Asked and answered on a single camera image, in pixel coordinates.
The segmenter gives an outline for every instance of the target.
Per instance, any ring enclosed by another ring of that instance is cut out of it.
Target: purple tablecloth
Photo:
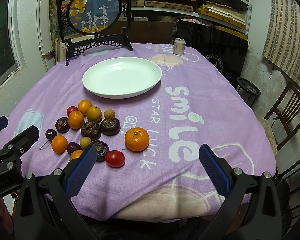
[[[41,151],[39,147],[46,141],[45,131],[83,99],[102,111],[114,109],[121,132],[102,135],[100,140],[110,150],[122,151],[126,163],[118,169],[104,162],[94,165],[80,193],[72,198],[81,214],[98,220],[165,221],[215,213],[224,198],[216,193],[198,159],[204,143],[247,174],[274,174],[275,158],[253,111],[195,49],[187,47],[183,56],[172,54],[171,45],[158,44],[133,44],[133,51],[102,50],[81,55],[69,66],[64,60],[55,65],[11,112],[8,127],[0,133],[0,147],[32,124],[40,131],[38,142],[22,157],[23,175],[48,175],[66,166],[67,152],[57,155],[50,146]],[[113,57],[141,57],[157,63],[163,71],[161,82],[128,99],[100,98],[85,90],[85,71]],[[124,133],[132,127],[143,127],[150,135],[150,145],[142,153],[125,146]],[[68,142],[81,138],[80,131],[64,135]]]

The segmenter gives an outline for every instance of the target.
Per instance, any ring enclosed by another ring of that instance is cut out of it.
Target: red cherry tomato
[[[78,108],[76,106],[70,106],[70,107],[68,107],[68,109],[67,109],[67,116],[69,116],[69,114],[72,111],[78,111]]]
[[[124,165],[125,159],[122,152],[110,151],[106,154],[105,161],[109,166],[118,168]]]

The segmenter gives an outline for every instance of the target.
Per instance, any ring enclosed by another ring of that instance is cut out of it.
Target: cherry
[[[53,140],[53,138],[55,138],[57,135],[58,135],[58,134],[57,134],[57,132],[56,132],[55,130],[53,130],[53,129],[48,129],[48,130],[46,131],[46,138],[47,138],[47,141],[44,143],[44,145],[45,145],[47,142],[49,142],[49,141],[51,142],[51,141]]]

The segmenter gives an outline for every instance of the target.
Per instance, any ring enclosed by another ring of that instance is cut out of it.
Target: beverage can
[[[175,39],[173,44],[173,54],[185,54],[186,41],[184,39]]]

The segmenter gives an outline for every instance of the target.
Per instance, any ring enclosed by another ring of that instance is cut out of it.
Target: black panel
[[[237,87],[236,78],[242,71],[248,41],[213,27],[186,21],[178,21],[176,38],[184,39],[186,46],[208,58],[231,85]]]

